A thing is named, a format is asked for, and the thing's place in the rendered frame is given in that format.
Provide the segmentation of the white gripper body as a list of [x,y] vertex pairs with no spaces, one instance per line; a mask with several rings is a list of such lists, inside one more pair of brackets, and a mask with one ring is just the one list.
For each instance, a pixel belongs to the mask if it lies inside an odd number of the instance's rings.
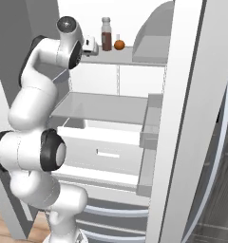
[[99,46],[96,42],[95,38],[90,36],[89,37],[89,50],[91,56],[97,56],[99,54]]

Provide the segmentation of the grey fridge shelf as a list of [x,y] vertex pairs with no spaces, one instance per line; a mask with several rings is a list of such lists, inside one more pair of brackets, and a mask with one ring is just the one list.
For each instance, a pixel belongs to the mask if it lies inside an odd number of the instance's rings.
[[136,62],[132,57],[132,47],[125,47],[123,50],[112,49],[103,51],[99,48],[97,56],[82,56],[82,63],[102,65],[143,65],[143,66],[166,66],[166,58],[154,58],[150,62]]

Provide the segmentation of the white fridge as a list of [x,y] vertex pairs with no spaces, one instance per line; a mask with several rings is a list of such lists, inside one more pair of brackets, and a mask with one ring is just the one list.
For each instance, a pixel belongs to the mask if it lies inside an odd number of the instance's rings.
[[[111,25],[114,28],[114,40],[123,40],[126,43],[125,47],[132,47],[133,51],[133,45],[140,28],[150,14],[161,4],[163,3],[155,0],[132,0],[129,7],[111,19]],[[149,94],[162,94],[165,68],[166,66],[102,65],[81,62],[79,67],[71,72],[64,72],[63,76],[68,80],[68,93],[116,95],[146,98],[148,100]],[[52,118],[52,122],[57,128],[68,124],[73,128],[84,129],[88,121],[93,120],[55,116]],[[137,189],[137,185],[131,187],[98,182],[60,174],[55,175],[55,172],[53,175],[61,182],[66,183],[96,185],[105,188],[131,191],[135,194]]]

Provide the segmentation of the glass fridge shelf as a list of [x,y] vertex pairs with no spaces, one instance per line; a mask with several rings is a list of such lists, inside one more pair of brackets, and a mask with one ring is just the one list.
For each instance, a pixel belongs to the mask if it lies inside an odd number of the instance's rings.
[[146,98],[70,92],[57,105],[55,117],[142,124]]

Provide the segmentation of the grey left fridge door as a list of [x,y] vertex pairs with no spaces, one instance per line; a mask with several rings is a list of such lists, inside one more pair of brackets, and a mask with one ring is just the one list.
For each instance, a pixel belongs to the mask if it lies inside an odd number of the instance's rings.
[[[18,74],[31,40],[57,38],[57,0],[0,0],[0,132],[9,130],[8,112],[19,91]],[[0,213],[11,237],[27,239],[37,210],[10,191],[10,174],[0,169]]]

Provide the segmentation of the grey fridge door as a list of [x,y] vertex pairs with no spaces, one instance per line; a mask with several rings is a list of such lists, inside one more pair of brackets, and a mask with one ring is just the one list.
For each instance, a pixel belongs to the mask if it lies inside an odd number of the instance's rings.
[[181,243],[228,84],[228,0],[176,0],[145,243]]
[[[8,112],[19,91],[18,74],[31,40],[57,38],[57,0],[0,0],[0,132],[9,130]],[[0,169],[0,213],[11,237],[27,239],[37,210],[10,191],[10,174]]]

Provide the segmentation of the white fridge drawer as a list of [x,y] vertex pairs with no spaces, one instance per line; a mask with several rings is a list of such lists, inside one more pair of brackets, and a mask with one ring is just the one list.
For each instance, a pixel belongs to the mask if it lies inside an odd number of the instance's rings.
[[143,155],[141,128],[107,121],[88,121],[84,129],[59,126],[66,159],[55,175],[135,187]]

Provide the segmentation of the grey right fridge door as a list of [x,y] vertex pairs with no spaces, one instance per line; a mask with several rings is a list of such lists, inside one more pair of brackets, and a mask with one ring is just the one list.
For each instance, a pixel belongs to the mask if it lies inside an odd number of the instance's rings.
[[181,243],[228,84],[228,0],[176,0],[145,243]]

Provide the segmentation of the brown bottle with pale cap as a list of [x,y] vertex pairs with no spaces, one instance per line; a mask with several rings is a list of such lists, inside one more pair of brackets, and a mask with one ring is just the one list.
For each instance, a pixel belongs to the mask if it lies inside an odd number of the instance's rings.
[[112,49],[112,29],[110,26],[110,18],[102,18],[102,48],[103,51],[110,51]]

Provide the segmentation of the rounded grey door bin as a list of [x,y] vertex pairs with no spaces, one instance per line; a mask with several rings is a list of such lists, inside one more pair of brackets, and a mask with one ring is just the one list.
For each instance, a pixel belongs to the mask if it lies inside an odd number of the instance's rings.
[[174,2],[158,6],[140,28],[132,51],[132,61],[165,65],[168,58]]

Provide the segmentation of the square grey door bin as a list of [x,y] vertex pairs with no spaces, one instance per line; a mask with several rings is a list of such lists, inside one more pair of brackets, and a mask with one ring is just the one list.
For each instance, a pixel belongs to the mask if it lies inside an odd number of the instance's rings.
[[142,130],[140,132],[140,147],[155,150],[159,137],[162,112],[162,94],[149,94],[145,108]]

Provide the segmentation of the tall grey door bin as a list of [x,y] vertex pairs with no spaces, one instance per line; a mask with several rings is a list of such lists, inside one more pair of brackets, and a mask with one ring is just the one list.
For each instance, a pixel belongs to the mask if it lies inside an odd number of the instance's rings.
[[137,184],[136,194],[138,196],[151,197],[153,185],[153,172],[155,167],[156,151],[144,149],[142,153],[142,164]]

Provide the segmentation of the grey freezer drawer front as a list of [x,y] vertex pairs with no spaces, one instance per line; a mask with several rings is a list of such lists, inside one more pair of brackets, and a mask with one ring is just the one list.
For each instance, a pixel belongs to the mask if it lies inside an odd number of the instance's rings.
[[47,210],[51,219],[51,230],[53,232],[57,230],[61,234],[66,234],[79,227],[78,219],[145,232],[146,234],[148,217],[129,218],[95,215],[86,213],[85,208],[90,205],[107,209],[148,211],[148,204],[149,199],[147,197],[137,196],[131,191],[62,181],[58,198],[47,207]]

